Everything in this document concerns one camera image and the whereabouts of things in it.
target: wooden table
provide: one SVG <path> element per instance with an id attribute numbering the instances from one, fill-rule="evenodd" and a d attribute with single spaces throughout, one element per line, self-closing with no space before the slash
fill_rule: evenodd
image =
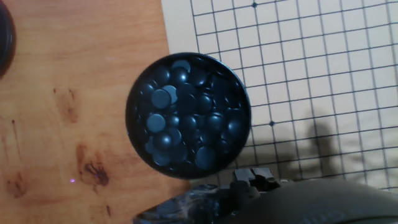
<path id="1" fill-rule="evenodd" d="M 133 150 L 137 76 L 169 53 L 160 0 L 4 0 L 16 56 L 0 80 L 0 223 L 124 223 L 181 192 Z"/>

